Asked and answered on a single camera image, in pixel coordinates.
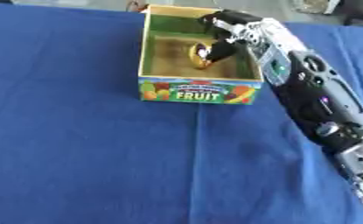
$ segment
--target blue fabric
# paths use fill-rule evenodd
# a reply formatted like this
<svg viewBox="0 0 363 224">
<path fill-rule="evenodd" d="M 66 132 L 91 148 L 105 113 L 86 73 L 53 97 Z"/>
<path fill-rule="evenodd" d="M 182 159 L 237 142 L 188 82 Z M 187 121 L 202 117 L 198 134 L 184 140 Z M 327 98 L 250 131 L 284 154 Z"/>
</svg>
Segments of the blue fabric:
<svg viewBox="0 0 363 224">
<path fill-rule="evenodd" d="M 0 223 L 363 224 L 265 87 L 253 106 L 142 102 L 143 15 L 0 5 Z M 289 28 L 363 99 L 363 29 Z"/>
</svg>

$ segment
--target cardboard box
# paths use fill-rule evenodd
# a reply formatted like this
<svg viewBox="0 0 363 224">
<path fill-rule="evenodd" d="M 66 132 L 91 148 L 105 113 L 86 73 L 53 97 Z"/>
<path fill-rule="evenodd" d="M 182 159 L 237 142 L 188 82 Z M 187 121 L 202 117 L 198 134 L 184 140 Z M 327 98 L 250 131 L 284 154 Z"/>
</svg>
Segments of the cardboard box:
<svg viewBox="0 0 363 224">
<path fill-rule="evenodd" d="M 246 49 L 205 70 L 191 63 L 189 49 L 212 44 L 197 18 L 214 9 L 151 5 L 146 12 L 139 67 L 144 101 L 251 104 L 263 78 Z"/>
</svg>

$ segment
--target floor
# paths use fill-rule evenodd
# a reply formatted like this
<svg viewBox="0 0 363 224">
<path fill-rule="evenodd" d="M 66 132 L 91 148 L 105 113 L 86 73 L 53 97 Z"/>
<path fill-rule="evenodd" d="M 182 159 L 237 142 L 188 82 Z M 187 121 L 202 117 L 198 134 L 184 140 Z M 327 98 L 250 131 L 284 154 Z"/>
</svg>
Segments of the floor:
<svg viewBox="0 0 363 224">
<path fill-rule="evenodd" d="M 36 4 L 57 7 L 78 7 L 87 9 L 124 11 L 128 0 L 13 0 L 17 4 Z M 300 13 L 294 9 L 295 0 L 146 0 L 150 4 L 227 8 L 250 11 L 262 17 L 273 17 L 281 21 L 319 24 L 342 24 L 343 13 L 316 15 Z M 345 8 L 363 11 L 363 0 L 346 0 Z"/>
</svg>

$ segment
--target box label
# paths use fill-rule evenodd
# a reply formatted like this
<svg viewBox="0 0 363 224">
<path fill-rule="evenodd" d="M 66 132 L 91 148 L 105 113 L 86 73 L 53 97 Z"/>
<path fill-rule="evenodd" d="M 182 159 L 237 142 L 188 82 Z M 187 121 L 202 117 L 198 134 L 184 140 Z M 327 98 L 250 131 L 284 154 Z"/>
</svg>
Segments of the box label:
<svg viewBox="0 0 363 224">
<path fill-rule="evenodd" d="M 251 104 L 257 88 L 239 82 L 210 80 L 143 80 L 140 93 L 146 101 Z"/>
</svg>

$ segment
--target robotic hand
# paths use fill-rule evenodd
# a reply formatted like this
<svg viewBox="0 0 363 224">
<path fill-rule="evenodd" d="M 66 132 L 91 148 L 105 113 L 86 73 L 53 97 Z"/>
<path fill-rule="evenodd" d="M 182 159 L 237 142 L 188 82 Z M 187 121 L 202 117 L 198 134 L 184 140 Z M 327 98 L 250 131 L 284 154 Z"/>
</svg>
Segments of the robotic hand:
<svg viewBox="0 0 363 224">
<path fill-rule="evenodd" d="M 338 72 L 273 18 L 221 10 L 199 21 L 218 42 L 191 49 L 196 67 L 246 48 L 299 129 L 322 146 L 363 202 L 363 105 Z"/>
</svg>

